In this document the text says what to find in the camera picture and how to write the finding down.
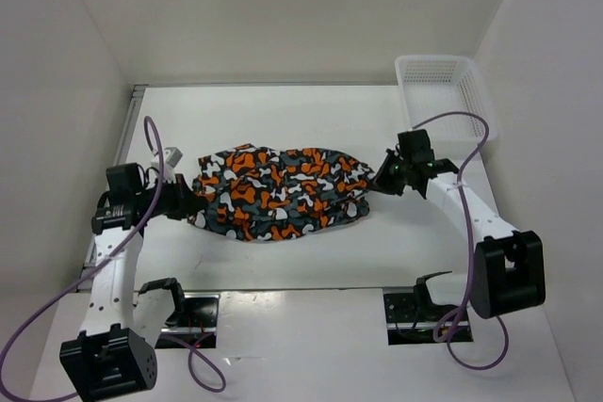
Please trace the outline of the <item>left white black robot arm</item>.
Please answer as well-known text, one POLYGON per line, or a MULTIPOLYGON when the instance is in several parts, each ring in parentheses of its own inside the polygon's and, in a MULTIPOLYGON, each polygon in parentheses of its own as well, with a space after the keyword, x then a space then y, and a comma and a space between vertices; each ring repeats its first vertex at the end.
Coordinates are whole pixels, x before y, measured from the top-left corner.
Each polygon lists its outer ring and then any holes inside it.
POLYGON ((106 170, 107 191, 91 219, 96 250, 90 301, 77 337, 62 343, 59 360, 84 401, 104 401, 154 388, 155 344, 164 324, 180 325, 188 304, 174 277, 135 286, 144 229, 154 217, 190 216, 196 198, 170 163, 153 162, 148 186, 139 165, 106 170))

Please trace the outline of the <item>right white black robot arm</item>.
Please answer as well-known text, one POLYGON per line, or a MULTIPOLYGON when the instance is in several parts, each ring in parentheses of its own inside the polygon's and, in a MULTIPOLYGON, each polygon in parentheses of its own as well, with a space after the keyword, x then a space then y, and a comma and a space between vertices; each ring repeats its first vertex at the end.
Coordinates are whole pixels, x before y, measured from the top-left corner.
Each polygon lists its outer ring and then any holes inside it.
POLYGON ((471 241, 468 301, 484 319, 542 305, 546 300, 543 242, 495 213, 447 158, 437 159, 424 129, 398 134, 372 183, 387 195, 411 188, 439 208, 471 241))

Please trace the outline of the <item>orange camouflage shorts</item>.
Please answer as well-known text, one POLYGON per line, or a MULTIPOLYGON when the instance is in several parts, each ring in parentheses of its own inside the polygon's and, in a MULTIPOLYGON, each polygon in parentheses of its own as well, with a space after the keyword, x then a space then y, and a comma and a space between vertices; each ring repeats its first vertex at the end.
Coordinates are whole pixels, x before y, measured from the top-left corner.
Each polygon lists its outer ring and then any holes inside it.
POLYGON ((369 164, 324 148, 243 144, 199 158, 190 225, 244 242, 292 240, 370 213, 369 164))

